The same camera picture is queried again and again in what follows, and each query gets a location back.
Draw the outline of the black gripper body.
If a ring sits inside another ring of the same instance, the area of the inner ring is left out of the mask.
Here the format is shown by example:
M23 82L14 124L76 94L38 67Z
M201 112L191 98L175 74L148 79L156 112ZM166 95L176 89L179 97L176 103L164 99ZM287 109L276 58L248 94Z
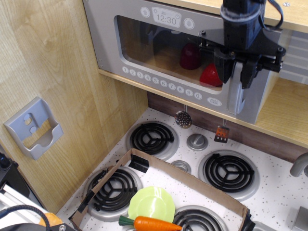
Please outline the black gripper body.
M214 56L214 48L222 47L234 52L235 63L244 63L253 55L261 55L262 69L279 72L286 49L266 36L266 32L277 31L283 23L266 26L263 9L222 9L222 28L203 29L200 50Z

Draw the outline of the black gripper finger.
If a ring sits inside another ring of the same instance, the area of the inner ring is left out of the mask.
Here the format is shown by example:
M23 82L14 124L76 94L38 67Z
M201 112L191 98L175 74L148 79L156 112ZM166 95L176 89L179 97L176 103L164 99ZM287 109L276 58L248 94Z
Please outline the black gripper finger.
M259 71L262 70L262 65L259 64L261 55L253 55L248 57L243 63L240 80L242 83L242 89L250 88L253 79L257 76Z
M227 83L233 74L235 65L235 54L228 49L222 47L214 48L214 64L218 73L219 79L223 83Z

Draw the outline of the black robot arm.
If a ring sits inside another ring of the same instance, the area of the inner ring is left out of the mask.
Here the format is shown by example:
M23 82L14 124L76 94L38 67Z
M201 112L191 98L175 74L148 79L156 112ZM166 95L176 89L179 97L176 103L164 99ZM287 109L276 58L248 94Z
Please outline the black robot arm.
M220 8L222 29L202 30L200 50L213 55L218 77L227 83L236 63L242 64L242 89L250 88L262 69L280 72L286 49L266 36L283 24L264 23L265 0L225 0Z

